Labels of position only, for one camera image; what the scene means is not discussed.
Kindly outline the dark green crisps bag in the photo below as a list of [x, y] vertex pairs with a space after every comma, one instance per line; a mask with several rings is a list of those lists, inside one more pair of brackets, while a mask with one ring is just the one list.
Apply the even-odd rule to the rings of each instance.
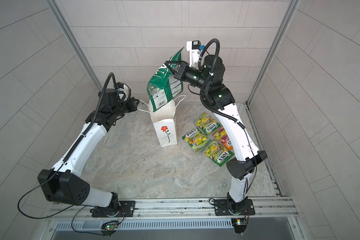
[[147, 85], [147, 93], [154, 112], [182, 92], [183, 83], [174, 78], [173, 73], [165, 64], [158, 68]]

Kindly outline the white floral paper bag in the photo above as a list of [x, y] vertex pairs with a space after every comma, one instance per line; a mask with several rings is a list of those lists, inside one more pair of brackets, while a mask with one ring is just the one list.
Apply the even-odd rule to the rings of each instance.
[[141, 101], [141, 103], [145, 104], [149, 110], [146, 111], [139, 108], [138, 110], [150, 114], [161, 147], [168, 147], [178, 144], [175, 125], [176, 108], [185, 98], [186, 95], [180, 95], [166, 103], [163, 107], [155, 112], [153, 111], [153, 106], [151, 103], [147, 104], [144, 101]]

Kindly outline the green Fox's candy pack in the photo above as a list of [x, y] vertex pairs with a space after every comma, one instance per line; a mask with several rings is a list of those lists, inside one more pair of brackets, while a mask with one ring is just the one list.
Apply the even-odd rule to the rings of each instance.
[[218, 130], [222, 125], [204, 112], [195, 121], [194, 124], [199, 127], [205, 135], [209, 135]]

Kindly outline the orange Fox's candy pack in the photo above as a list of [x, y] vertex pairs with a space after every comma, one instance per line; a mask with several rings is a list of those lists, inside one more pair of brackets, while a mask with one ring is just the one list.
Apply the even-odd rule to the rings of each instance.
[[218, 140], [226, 149], [233, 150], [233, 145], [224, 127], [220, 127], [215, 131], [214, 138]]

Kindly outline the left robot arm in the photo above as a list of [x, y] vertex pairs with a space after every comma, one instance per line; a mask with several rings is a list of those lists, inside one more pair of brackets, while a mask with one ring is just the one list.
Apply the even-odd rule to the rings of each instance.
[[73, 145], [49, 170], [38, 175], [42, 191], [49, 202], [93, 207], [93, 217], [114, 217], [121, 211], [118, 195], [94, 187], [81, 179], [84, 167], [98, 142], [116, 121], [137, 110], [139, 100], [122, 83], [99, 93], [99, 105], [85, 121]]

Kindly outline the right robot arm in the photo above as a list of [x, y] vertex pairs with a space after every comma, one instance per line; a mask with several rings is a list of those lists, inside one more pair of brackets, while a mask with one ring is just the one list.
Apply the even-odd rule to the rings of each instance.
[[165, 66], [175, 79], [200, 89], [200, 100], [213, 112], [226, 130], [233, 145], [235, 157], [226, 164], [232, 176], [227, 194], [227, 207], [232, 215], [253, 215], [248, 198], [257, 166], [268, 156], [251, 140], [238, 112], [235, 99], [223, 84], [225, 66], [217, 55], [209, 55], [200, 68], [190, 67], [184, 61], [166, 61]]

